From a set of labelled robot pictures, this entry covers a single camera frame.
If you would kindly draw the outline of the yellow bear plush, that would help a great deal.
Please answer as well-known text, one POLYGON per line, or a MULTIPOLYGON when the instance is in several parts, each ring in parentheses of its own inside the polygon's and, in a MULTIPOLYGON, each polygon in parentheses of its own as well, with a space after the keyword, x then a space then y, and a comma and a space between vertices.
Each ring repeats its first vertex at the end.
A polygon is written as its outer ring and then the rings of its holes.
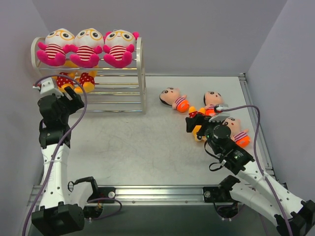
MULTIPOLYGON (((199 110, 197 110, 194 106, 190 106, 188 110, 189 118, 194 118, 197 114, 205 115, 205 112, 206 112, 205 108, 200 108, 199 110)), ((200 130, 200 128, 201 128, 201 125, 196 125, 195 128, 192 130, 192 134, 196 142, 205 140, 204 136, 202 136, 201 138, 197 137, 197 132, 200 130)))
POLYGON ((97 70, 90 70, 79 72, 75 80, 83 87, 86 93, 95 89, 95 77, 97 76, 97 70))
MULTIPOLYGON (((77 68, 78 66, 75 65, 71 61, 66 61, 65 64, 63 65, 63 67, 77 68)), ((75 79, 76 73, 77 73, 76 70, 69 70, 69 71, 65 71, 65 72, 60 72, 59 74, 60 75, 66 75, 72 79, 75 79)), ((66 87, 70 87, 70 88, 74 89, 74 82, 72 80, 69 80, 69 79, 64 78, 62 76, 54 77, 54 79, 56 80, 57 86, 61 92, 65 92, 66 87)))

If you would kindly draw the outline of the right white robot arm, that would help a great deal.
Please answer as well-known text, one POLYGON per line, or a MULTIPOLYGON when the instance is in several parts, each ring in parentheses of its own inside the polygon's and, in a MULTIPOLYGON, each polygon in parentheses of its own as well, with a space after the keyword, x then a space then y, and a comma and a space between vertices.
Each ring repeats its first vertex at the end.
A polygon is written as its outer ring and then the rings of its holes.
POLYGON ((231 139, 231 130, 221 118, 196 114, 186 118, 186 131, 199 126, 197 138, 205 138, 221 167, 231 171, 219 184, 224 201, 245 204, 272 222, 282 236, 305 236, 315 225, 315 203, 287 190, 258 161, 231 139))

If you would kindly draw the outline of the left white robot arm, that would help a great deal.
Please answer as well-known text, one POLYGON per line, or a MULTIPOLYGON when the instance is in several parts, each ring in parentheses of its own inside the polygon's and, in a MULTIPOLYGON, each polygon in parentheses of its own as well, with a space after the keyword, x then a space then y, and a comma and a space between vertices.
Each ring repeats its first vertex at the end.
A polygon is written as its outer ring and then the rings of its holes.
POLYGON ((39 196, 39 209, 31 214, 32 224, 44 236, 63 236, 81 231, 85 225, 84 206, 99 198, 93 177, 75 181, 77 188, 68 191, 67 160, 72 127, 69 116, 85 107, 81 96, 71 87, 64 92, 52 89, 38 101, 42 120, 39 143, 44 161, 44 179, 39 196))

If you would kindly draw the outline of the cream two-tier shelf rack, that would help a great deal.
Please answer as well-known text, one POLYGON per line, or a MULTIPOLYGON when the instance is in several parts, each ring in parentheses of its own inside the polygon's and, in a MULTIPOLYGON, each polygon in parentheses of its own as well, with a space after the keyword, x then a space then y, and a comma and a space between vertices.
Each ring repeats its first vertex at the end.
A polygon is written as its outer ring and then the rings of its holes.
POLYGON ((87 94, 87 112, 146 112, 146 78, 141 38, 137 39, 132 63, 125 68, 111 67, 102 58, 96 68, 80 68, 69 60, 64 66, 48 66, 36 55, 38 43, 43 41, 43 37, 37 37, 31 44, 31 63, 40 77, 60 72, 74 72, 75 78, 85 72, 91 72, 94 76, 95 88, 87 94))

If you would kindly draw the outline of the peach boy plush right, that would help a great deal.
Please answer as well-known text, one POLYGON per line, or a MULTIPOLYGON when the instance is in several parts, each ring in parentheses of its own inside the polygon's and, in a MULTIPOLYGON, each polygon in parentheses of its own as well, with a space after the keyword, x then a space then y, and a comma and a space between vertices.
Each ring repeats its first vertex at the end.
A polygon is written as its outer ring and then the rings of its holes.
POLYGON ((226 118, 223 125, 227 126, 231 130, 231 139, 241 148, 245 148, 251 142, 251 138, 248 135, 248 129, 242 129, 241 121, 238 118, 226 118))

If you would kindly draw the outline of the peach boy plush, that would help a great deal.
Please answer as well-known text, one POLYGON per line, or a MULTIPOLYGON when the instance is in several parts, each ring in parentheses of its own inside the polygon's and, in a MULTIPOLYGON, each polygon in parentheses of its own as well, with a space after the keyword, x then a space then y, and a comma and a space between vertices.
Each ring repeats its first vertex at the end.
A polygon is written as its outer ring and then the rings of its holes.
POLYGON ((178 88, 166 88, 159 95, 159 99, 163 104, 171 106, 172 109, 180 113, 185 113, 190 107, 187 95, 181 94, 178 88))
POLYGON ((224 103, 222 96, 216 91, 208 91, 204 94, 205 115, 215 116, 215 107, 224 103))
POLYGON ((251 142, 251 138, 248 135, 248 129, 242 129, 241 121, 238 118, 226 118, 223 125, 227 126, 231 130, 231 139, 241 148, 245 148, 251 142))

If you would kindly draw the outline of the peach boy plush middle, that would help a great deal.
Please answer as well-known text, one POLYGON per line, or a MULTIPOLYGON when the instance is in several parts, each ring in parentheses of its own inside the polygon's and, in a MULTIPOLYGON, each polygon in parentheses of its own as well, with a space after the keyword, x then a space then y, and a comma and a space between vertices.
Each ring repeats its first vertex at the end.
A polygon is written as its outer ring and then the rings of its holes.
POLYGON ((208 91, 204 94, 205 115, 215 116, 215 107, 224 103, 222 96, 216 91, 208 91))

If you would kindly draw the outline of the peach boy plush left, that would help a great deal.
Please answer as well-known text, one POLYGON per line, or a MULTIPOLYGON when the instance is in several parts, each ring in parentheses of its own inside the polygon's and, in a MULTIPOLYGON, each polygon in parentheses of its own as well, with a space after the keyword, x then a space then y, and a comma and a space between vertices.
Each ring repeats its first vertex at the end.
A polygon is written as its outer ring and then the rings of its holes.
POLYGON ((178 88, 166 88, 159 95, 159 99, 163 104, 171 106, 172 109, 180 113, 185 113, 190 107, 187 95, 181 94, 178 88))

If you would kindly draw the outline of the pink plush with glasses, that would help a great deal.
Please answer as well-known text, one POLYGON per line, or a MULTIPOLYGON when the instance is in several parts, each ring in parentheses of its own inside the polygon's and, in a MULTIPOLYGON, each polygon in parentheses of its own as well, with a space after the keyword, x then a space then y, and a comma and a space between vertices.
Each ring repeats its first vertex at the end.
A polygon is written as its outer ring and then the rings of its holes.
POLYGON ((49 66, 64 65, 66 54, 70 52, 70 45, 73 44, 74 38, 74 34, 64 28, 49 33, 44 43, 38 43, 39 50, 36 52, 38 59, 49 66))

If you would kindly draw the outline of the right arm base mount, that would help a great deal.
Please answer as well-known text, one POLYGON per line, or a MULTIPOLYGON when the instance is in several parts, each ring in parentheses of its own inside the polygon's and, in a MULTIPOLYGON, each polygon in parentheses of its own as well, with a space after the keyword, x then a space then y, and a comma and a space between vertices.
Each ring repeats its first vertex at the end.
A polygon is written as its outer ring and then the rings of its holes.
POLYGON ((216 186, 203 187, 203 199, 206 203, 232 203, 235 202, 230 195, 232 187, 241 181, 229 175, 216 186))

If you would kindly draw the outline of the aluminium front rail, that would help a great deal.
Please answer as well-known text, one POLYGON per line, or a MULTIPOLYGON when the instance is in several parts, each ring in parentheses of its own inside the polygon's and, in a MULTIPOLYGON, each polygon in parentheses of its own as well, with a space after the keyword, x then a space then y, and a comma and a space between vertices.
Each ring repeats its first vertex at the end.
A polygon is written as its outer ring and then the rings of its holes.
MULTIPOLYGON (((65 188, 57 187, 55 190, 43 190, 40 192, 40 186, 32 189, 28 205, 40 205, 41 199, 44 197, 49 207, 53 207, 58 202, 63 201, 65 204, 78 204, 82 207, 86 202, 84 200, 83 191, 92 186, 89 182, 83 182, 76 185, 66 186, 65 188)), ((166 203, 201 203, 203 199, 203 187, 201 186, 118 186, 116 188, 116 196, 114 200, 120 201, 122 204, 150 203, 150 204, 166 204, 166 203)), ((273 194, 270 189, 264 193, 257 188, 253 188, 242 183, 237 183, 230 191, 232 199, 242 202, 248 206, 254 203, 262 203, 269 207, 275 207, 278 203, 284 204, 291 199, 290 192, 284 191, 284 194, 273 194)))

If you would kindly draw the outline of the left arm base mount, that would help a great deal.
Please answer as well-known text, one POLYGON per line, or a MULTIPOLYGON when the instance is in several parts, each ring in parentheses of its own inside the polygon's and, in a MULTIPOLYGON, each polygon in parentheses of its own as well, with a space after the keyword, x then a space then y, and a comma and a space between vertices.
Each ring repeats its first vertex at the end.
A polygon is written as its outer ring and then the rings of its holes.
POLYGON ((101 186, 92 188, 88 186, 83 191, 84 200, 86 203, 113 204, 116 196, 116 188, 113 186, 101 186))

